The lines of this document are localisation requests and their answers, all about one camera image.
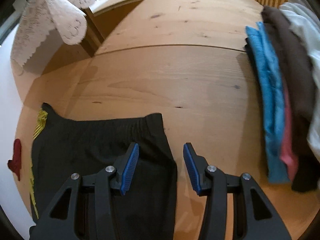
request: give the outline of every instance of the silver bolt head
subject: silver bolt head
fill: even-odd
[[[113,172],[116,168],[114,166],[106,167],[106,172]]]
[[[74,180],[79,179],[79,177],[80,175],[78,173],[74,173],[71,175],[71,179],[74,179]]]
[[[251,175],[249,173],[244,173],[242,174],[242,178],[244,178],[245,180],[249,180],[251,179]]]
[[[213,166],[213,165],[209,165],[207,167],[207,170],[210,171],[210,172],[215,172],[217,170],[217,167],[216,166]]]

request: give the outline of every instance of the clothing pile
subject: clothing pile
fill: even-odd
[[[139,144],[139,159],[130,190],[125,197],[112,197],[119,239],[173,239],[177,164],[161,114],[74,121],[59,116],[43,103],[33,138],[30,198],[35,223],[70,174],[96,174],[123,156],[135,142]],[[55,210],[63,212],[63,205],[58,206]]]
[[[245,50],[262,95],[268,179],[307,192],[320,178],[320,21],[306,0],[261,15]]]

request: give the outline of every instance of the black shorts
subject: black shorts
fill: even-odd
[[[120,239],[173,239],[177,165],[164,133],[161,114],[142,118],[73,121],[46,103],[39,112],[32,145],[31,190],[35,222],[73,173],[94,174],[139,144],[130,190],[115,196]]]

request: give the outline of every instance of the white lace curtain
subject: white lace curtain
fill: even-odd
[[[80,9],[95,1],[29,0],[20,19],[11,59],[23,67],[53,29],[58,30],[66,44],[79,44],[87,30],[85,14]]]

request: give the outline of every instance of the blue cloth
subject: blue cloth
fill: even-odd
[[[265,151],[270,183],[289,182],[285,164],[280,160],[284,134],[284,95],[278,58],[262,22],[258,30],[246,26],[248,42],[254,54],[263,101]]]

